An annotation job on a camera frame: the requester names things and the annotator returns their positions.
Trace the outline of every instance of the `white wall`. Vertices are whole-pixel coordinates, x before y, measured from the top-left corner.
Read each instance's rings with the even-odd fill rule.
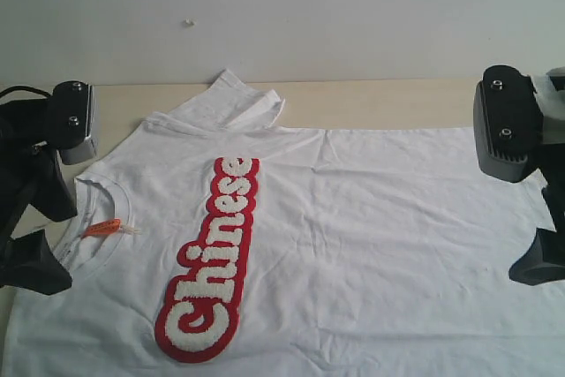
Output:
[[[565,63],[565,0],[0,0],[0,82],[478,76]],[[192,28],[182,26],[194,19]]]

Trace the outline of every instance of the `t-shirt sleeve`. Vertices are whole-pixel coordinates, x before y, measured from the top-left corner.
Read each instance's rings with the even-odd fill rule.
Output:
[[[284,100],[274,90],[256,90],[224,71],[206,92],[168,115],[208,131],[255,130],[271,126],[283,106]]]

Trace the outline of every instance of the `red and white patch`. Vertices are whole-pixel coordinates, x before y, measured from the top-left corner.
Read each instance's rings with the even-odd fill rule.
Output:
[[[178,263],[190,270],[169,282],[155,323],[155,340],[180,362],[215,357],[239,323],[259,160],[219,158],[214,169],[208,215],[198,239],[177,255]]]

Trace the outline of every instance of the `red border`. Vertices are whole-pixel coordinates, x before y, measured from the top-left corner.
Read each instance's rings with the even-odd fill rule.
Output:
[[[207,246],[206,238],[208,232],[210,231],[210,223],[212,220],[219,216],[234,216],[235,214],[225,214],[222,211],[219,211],[215,206],[214,202],[218,196],[224,196],[224,193],[220,193],[219,189],[219,182],[224,177],[231,177],[233,179],[238,177],[233,177],[225,172],[222,169],[222,160],[224,158],[218,158],[215,160],[215,177],[212,180],[210,185],[210,192],[212,195],[207,201],[206,208],[208,211],[208,215],[204,219],[202,223],[202,227],[200,229],[200,233],[198,238],[195,241],[186,243],[183,245],[177,254],[177,262],[182,265],[183,267],[190,267],[190,270],[185,275],[177,275],[173,277],[168,286],[167,290],[165,291],[164,297],[164,305],[157,316],[157,320],[155,322],[155,340],[159,347],[170,357],[179,361],[179,362],[186,362],[186,363],[199,363],[205,362],[209,359],[217,356],[222,352],[226,346],[230,343],[231,339],[236,333],[237,325],[239,323],[239,305],[241,304],[242,296],[243,296],[243,288],[244,288],[244,279],[245,274],[247,273],[247,259],[249,256],[249,246],[251,244],[252,238],[252,224],[253,224],[253,216],[252,211],[255,209],[256,201],[255,195],[259,190],[259,184],[257,182],[257,172],[259,171],[259,160],[252,159],[252,167],[250,171],[245,174],[243,177],[247,178],[251,184],[250,191],[245,195],[247,198],[247,206],[239,212],[239,214],[244,215],[244,223],[241,226],[222,226],[222,228],[226,231],[234,230],[235,228],[242,229],[243,235],[241,239],[241,243],[239,245],[239,257],[235,263],[237,272],[236,275],[233,277],[234,280],[234,293],[231,301],[229,303],[222,302],[219,298],[188,298],[184,299],[183,301],[190,300],[192,305],[194,306],[194,313],[190,315],[186,315],[183,317],[181,322],[179,322],[179,327],[185,333],[199,333],[202,331],[206,331],[214,322],[214,315],[212,312],[212,308],[216,303],[222,303],[222,305],[228,311],[228,315],[230,317],[230,324],[225,331],[225,333],[220,337],[220,339],[211,347],[199,351],[199,352],[189,352],[183,351],[175,346],[171,340],[167,337],[165,331],[165,322],[167,320],[167,316],[171,308],[176,305],[178,302],[174,299],[175,291],[177,288],[177,283],[180,281],[195,281],[196,275],[198,271],[203,267],[222,267],[225,266],[228,261],[227,260],[211,260],[206,264],[202,263],[200,259],[196,260],[189,260],[186,257],[186,251],[190,246],[198,245],[200,248],[204,249]],[[231,196],[235,199],[237,195],[236,192],[232,193]],[[226,245],[223,243],[216,243],[214,246],[222,246]],[[222,281],[222,279],[210,279],[210,282],[213,283],[214,280]],[[198,327],[190,327],[187,324],[192,320],[195,320],[199,317],[203,317],[203,322]]]

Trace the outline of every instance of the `white t-shirt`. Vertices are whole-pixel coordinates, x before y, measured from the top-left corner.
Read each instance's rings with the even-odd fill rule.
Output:
[[[19,376],[562,376],[565,285],[508,278],[530,177],[478,169],[471,129],[282,128],[225,72],[77,178],[72,287],[18,290]],[[80,238],[119,218],[139,234]]]

